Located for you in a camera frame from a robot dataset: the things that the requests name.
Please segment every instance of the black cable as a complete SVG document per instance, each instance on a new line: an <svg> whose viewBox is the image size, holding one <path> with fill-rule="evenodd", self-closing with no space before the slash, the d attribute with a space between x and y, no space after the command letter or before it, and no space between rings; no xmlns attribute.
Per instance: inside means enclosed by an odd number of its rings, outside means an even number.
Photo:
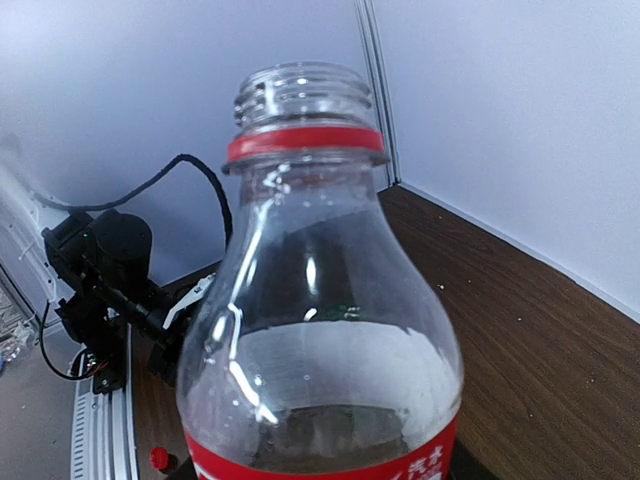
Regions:
<svg viewBox="0 0 640 480"><path fill-rule="evenodd" d="M65 380L78 381L78 380L85 380L93 376L97 367L92 368L91 370L89 370L87 373L83 375L73 377L71 375L62 373L60 370L54 367L53 363L51 363L51 360L49 360L49 357L47 356L47 352L44 349L44 324L47 321L47 315L49 315L50 307L51 307L51 304L47 302L47 305L44 308L44 313L42 314L42 318L40 319L40 326L38 328L38 340L40 341L40 351L42 352L42 358L44 358L44 362L47 364L47 367L49 367L51 371L55 373L57 376Z"/></svg>
<svg viewBox="0 0 640 480"><path fill-rule="evenodd" d="M171 170L173 170L176 165L182 162L190 163L198 170L200 170L200 172L204 174L205 177L207 177L207 180L209 180L209 183L211 183L214 190L216 191L218 202L220 202L220 210L222 211L222 219L224 221L225 244L229 245L229 241L231 240L231 235L233 233L233 218L231 216L231 210L229 209L227 195L224 193L222 184L220 183L218 176L202 160L187 153L181 153L176 158L171 160L166 167L160 170L151 179L140 185L135 190L129 192L124 197L113 202L104 203L102 205L64 205L45 198L37 192L34 193L34 197L43 205L46 205L49 208L54 208L56 210L63 210L66 212L100 212L103 210L108 210L110 208L116 208L127 203L129 200L141 194L149 187L158 183L158 181L161 180L165 175L167 175L167 173L169 173Z"/></svg>

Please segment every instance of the clear plastic bottle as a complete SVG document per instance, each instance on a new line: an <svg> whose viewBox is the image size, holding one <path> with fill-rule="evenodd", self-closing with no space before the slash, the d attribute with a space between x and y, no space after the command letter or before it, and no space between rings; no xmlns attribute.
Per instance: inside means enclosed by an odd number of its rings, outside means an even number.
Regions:
<svg viewBox="0 0 640 480"><path fill-rule="evenodd" d="M378 203L370 108L362 79L331 64L241 87L225 167L241 206L178 373L200 478L446 476L462 361Z"/></svg>

